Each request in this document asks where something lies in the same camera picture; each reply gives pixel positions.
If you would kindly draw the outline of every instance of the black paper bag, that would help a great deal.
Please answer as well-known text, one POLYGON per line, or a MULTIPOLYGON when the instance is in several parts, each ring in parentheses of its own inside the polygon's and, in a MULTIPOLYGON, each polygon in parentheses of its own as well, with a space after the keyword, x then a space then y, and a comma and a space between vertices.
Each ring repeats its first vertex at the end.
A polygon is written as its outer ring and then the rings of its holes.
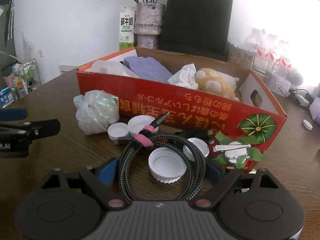
POLYGON ((233 0, 168 0, 159 49, 226 61, 233 0))

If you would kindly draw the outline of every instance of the translucent plastic bag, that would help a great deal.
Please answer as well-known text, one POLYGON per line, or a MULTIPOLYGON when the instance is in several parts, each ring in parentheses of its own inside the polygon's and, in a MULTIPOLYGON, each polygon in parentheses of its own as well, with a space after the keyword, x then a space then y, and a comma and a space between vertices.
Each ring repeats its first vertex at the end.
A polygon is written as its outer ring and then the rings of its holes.
POLYGON ((106 132, 108 126, 119 121, 119 98, 104 91, 92 90, 76 96, 76 118, 85 135, 106 132))

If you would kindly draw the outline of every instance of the pink velcro strap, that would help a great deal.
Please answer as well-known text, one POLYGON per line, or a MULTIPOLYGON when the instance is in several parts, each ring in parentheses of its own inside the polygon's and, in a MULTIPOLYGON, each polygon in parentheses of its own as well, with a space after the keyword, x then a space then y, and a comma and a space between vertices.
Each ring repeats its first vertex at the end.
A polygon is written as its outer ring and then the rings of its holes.
POLYGON ((148 130, 151 133, 155 133, 155 129, 151 126, 151 125, 146 125, 144 128, 144 130, 148 130))
POLYGON ((153 143, 150 141, 147 137, 145 137, 143 134, 137 134, 134 137, 137 141, 139 141, 144 147, 152 147, 153 143))

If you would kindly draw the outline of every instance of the orange and white stuffed animal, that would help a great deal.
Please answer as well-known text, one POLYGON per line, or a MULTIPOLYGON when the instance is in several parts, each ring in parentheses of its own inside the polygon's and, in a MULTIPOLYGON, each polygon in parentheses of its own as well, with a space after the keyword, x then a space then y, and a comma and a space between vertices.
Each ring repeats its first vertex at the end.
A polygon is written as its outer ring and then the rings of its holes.
POLYGON ((239 101, 234 93, 238 81, 238 78, 211 68, 202 68, 196 73, 199 90, 235 101, 239 101))

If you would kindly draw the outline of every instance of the silver clip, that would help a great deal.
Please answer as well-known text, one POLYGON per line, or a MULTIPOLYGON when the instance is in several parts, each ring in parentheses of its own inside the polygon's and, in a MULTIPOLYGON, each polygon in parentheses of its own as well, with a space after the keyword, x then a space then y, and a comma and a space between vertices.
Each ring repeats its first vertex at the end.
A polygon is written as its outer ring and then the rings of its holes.
POLYGON ((233 144, 233 145, 216 145, 213 150, 215 152, 224 152, 229 150, 237 150, 242 148, 249 148, 251 144, 233 144))

